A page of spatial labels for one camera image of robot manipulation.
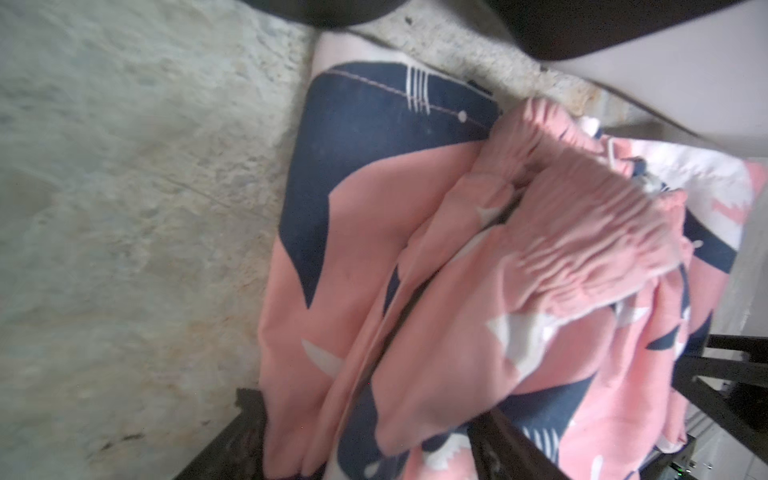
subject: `white leaf print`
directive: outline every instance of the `white leaf print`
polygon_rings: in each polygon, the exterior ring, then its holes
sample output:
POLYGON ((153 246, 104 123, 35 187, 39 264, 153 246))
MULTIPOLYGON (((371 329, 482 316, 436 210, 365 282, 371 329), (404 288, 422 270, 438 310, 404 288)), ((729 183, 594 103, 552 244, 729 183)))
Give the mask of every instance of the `white leaf print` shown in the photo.
POLYGON ((460 433, 452 433, 439 450, 424 452, 424 464, 432 470, 448 470, 448 463, 462 449, 470 449, 469 437, 460 433))
POLYGON ((301 339, 301 346, 304 347, 306 356, 312 360, 315 366, 333 378, 339 375, 341 365, 344 363, 339 357, 328 353, 309 340, 301 339))

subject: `navy blue fabric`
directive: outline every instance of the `navy blue fabric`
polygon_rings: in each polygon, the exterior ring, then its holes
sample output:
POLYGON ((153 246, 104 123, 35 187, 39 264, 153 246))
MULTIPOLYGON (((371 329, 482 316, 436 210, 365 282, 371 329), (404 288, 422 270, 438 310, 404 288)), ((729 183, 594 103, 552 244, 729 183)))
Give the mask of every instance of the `navy blue fabric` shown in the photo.
POLYGON ((395 298, 395 293, 400 287, 400 276, 397 273, 397 266, 395 265, 395 271, 392 272, 392 276, 389 278, 389 283, 386 285, 386 295, 384 296, 384 313, 389 308, 389 304, 392 303, 392 299, 395 298))
POLYGON ((694 250, 694 255, 697 258, 718 270, 730 273, 737 252, 727 243, 716 237, 714 233, 710 232, 690 210, 685 212, 683 235, 692 242, 701 240, 701 247, 694 250))
POLYGON ((467 435, 468 432, 469 425, 464 424, 449 432, 430 437, 422 442, 422 451, 427 453, 437 452, 443 445, 445 445, 445 443, 448 441, 448 437, 450 437, 452 434, 458 433, 460 435, 467 435))
MULTIPOLYGON (((576 383, 522 395, 510 395, 498 404, 498 408, 509 422, 521 431, 525 427, 534 435, 534 431, 554 430, 559 440, 563 438, 565 429, 587 394, 593 378, 594 375, 576 383)), ((557 465, 559 452, 553 452, 550 457, 557 465)))
POLYGON ((688 344, 683 350, 683 355, 687 356, 701 356, 704 353, 704 347, 707 345, 707 337, 710 334, 710 327, 712 326, 712 312, 710 312, 707 320, 699 327, 698 330, 691 333, 688 337, 688 344))
MULTIPOLYGON (((336 69, 404 89, 405 65, 355 63, 336 69)), ((463 110, 486 127, 434 108, 429 115, 410 111, 402 95, 338 74, 321 74, 310 85, 280 218, 280 241, 308 308, 325 259, 331 190, 377 160, 484 140, 498 116, 494 101, 435 75, 429 76, 429 102, 463 110)))
POLYGON ((680 326, 676 326, 668 334, 655 339, 653 342, 648 343, 645 347, 646 350, 666 350, 674 346, 674 340, 677 338, 677 331, 680 326))
POLYGON ((680 265, 680 275, 683 277, 683 300, 680 305, 680 316, 682 316, 685 310, 690 306, 690 285, 688 283, 688 272, 685 270, 685 265, 680 265))
POLYGON ((632 177, 639 177, 645 175, 648 171, 648 163, 642 158, 638 158, 632 164, 632 177))
POLYGON ((394 480, 406 465, 409 455, 407 450, 400 455, 384 458, 374 436, 378 421, 379 413, 373 401, 373 390, 371 384, 367 383, 349 415, 336 454, 339 467, 350 480, 394 480), (366 467, 376 462, 379 463, 376 471, 366 472, 366 467))

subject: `pink fabric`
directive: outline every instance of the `pink fabric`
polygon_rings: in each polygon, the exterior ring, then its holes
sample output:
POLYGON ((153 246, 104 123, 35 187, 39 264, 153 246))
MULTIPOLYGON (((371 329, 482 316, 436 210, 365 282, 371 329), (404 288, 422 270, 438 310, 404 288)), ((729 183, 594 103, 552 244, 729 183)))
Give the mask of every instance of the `pink fabric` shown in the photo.
MULTIPOLYGON (((626 478, 660 435, 679 435, 669 387, 677 349, 648 346, 675 329, 684 344, 711 310, 695 303, 683 318, 679 266, 717 275, 691 260, 686 194, 648 197, 627 178, 628 162, 612 171, 605 155, 561 106, 534 99, 504 115, 482 146, 363 168, 331 193, 309 309, 277 240, 259 327, 265 476, 311 475, 328 462, 325 477, 346 480, 334 445, 374 366, 376 444, 384 455, 410 451, 406 479, 471 478, 459 436, 432 454, 421 443, 510 394, 591 376, 558 440, 567 475, 626 478), (484 230, 518 198, 506 223, 484 230), (394 273, 399 286, 385 307, 394 273)), ((691 297, 707 284, 691 278, 691 297)))

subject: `pink blanket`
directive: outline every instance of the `pink blanket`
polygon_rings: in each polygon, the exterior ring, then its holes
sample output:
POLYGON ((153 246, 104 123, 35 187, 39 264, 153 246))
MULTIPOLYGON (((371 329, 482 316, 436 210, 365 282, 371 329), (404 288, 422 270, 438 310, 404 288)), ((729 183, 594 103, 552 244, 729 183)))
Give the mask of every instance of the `pink blanket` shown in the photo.
MULTIPOLYGON (((654 444, 679 448, 672 368, 727 272, 694 256, 678 188, 696 190, 706 162, 665 145, 595 140, 535 99, 485 143, 340 181, 310 295, 275 242, 259 329, 265 476, 474 478, 465 425, 496 405, 572 478, 631 478, 654 444)), ((698 213, 730 219, 730 239, 764 178, 739 163, 746 184, 722 177, 749 201, 698 213)))

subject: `white stitching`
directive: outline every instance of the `white stitching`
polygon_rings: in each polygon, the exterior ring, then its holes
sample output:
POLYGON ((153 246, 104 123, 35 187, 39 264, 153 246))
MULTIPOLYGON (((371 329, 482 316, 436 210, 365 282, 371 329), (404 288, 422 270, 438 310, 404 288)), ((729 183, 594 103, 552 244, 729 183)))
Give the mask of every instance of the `white stitching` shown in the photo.
MULTIPOLYGON (((368 84, 368 85, 371 85, 373 87, 381 88, 382 90, 388 91, 389 93, 397 94, 397 95, 400 95, 400 96, 405 97, 405 98, 409 97, 408 94, 406 94, 404 91, 398 90, 397 88, 392 88, 392 87, 390 87, 388 85, 380 84, 378 81, 373 81, 373 80, 371 80, 369 78, 365 78, 365 77, 361 77, 360 75, 355 75, 355 74, 349 73, 348 71, 330 69, 330 70, 324 71, 322 74, 332 74, 332 75, 339 75, 339 76, 342 76, 342 77, 351 78, 353 80, 361 81, 361 82, 363 82, 365 84, 368 84)), ((421 99, 418 99, 418 98, 413 98, 413 102, 414 103, 418 102, 420 104, 426 104, 427 103, 427 102, 425 102, 425 101, 423 101, 421 99)), ((443 108, 443 107, 440 107, 438 105, 429 105, 429 107, 430 108, 434 108, 437 111, 441 111, 444 114, 453 115, 454 117, 456 117, 458 119, 458 112, 457 111, 453 111, 453 110, 450 110, 448 108, 443 108)), ((491 130, 490 127, 486 127, 485 125, 483 125, 482 123, 480 123, 479 121, 475 120, 472 117, 468 116, 467 117, 467 121, 471 121, 473 124, 477 125, 478 127, 484 128, 485 130, 491 130)))

